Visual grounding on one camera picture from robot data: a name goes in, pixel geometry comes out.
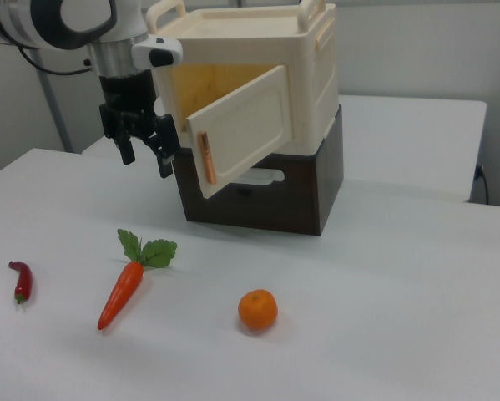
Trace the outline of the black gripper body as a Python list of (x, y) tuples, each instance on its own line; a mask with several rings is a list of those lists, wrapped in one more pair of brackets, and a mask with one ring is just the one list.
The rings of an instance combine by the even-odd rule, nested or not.
[(159, 149), (175, 154), (179, 137), (170, 114), (157, 115), (157, 94), (150, 71), (126, 77), (100, 77), (105, 103), (99, 112), (106, 138), (119, 143), (132, 137), (142, 140), (155, 154)]

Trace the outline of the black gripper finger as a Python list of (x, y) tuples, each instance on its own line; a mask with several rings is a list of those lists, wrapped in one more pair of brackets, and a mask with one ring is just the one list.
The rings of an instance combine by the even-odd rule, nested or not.
[(173, 160), (174, 155), (166, 153), (164, 150), (159, 149), (155, 152), (157, 165), (159, 168), (159, 175), (161, 178), (165, 179), (174, 173), (173, 170)]
[(119, 143), (119, 153), (124, 165), (130, 165), (136, 160), (134, 148), (130, 139), (122, 140)]

